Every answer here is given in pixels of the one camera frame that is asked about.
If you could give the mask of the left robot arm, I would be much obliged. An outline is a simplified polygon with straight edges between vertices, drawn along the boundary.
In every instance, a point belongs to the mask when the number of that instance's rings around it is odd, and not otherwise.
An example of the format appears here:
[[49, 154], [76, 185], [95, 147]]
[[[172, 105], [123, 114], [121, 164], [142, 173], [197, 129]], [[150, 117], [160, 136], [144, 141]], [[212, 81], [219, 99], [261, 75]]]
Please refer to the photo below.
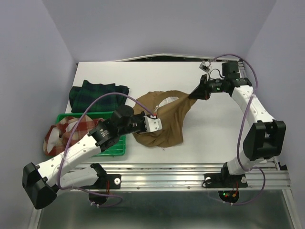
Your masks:
[[23, 168], [22, 187], [35, 209], [51, 204], [59, 194], [72, 189], [89, 194], [93, 205], [102, 207], [108, 198], [116, 198], [110, 189], [119, 189], [122, 176], [109, 175], [99, 164], [90, 164], [83, 170], [74, 168], [90, 157], [117, 144], [121, 136], [159, 129], [158, 118], [145, 112], [134, 114], [132, 107], [119, 106], [110, 118], [99, 121], [81, 140], [57, 156]]

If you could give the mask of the tan pleated skirt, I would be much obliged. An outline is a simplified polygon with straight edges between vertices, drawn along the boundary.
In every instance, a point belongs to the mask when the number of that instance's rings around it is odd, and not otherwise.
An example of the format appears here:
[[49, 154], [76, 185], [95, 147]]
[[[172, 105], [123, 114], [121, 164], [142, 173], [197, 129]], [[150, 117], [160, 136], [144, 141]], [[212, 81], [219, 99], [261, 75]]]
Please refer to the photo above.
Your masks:
[[135, 140], [146, 147], [171, 147], [183, 142], [183, 121], [197, 101], [187, 93], [171, 91], [148, 92], [137, 99], [161, 120], [162, 130], [134, 133]]

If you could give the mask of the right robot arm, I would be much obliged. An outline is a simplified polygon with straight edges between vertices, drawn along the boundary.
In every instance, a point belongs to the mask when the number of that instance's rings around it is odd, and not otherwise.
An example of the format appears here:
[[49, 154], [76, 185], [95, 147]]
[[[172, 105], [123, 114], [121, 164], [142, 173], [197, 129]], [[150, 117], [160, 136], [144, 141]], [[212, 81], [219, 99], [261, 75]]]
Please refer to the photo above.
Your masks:
[[246, 172], [256, 168], [260, 162], [280, 155], [286, 125], [266, 111], [250, 80], [241, 76], [237, 61], [222, 63], [221, 76], [216, 79], [210, 77], [213, 71], [210, 62], [202, 62], [200, 69], [205, 74], [189, 98], [208, 100], [213, 93], [228, 93], [244, 114], [242, 124], [250, 126], [244, 140], [238, 137], [236, 157], [224, 163], [220, 173], [205, 174], [203, 187], [247, 187]]

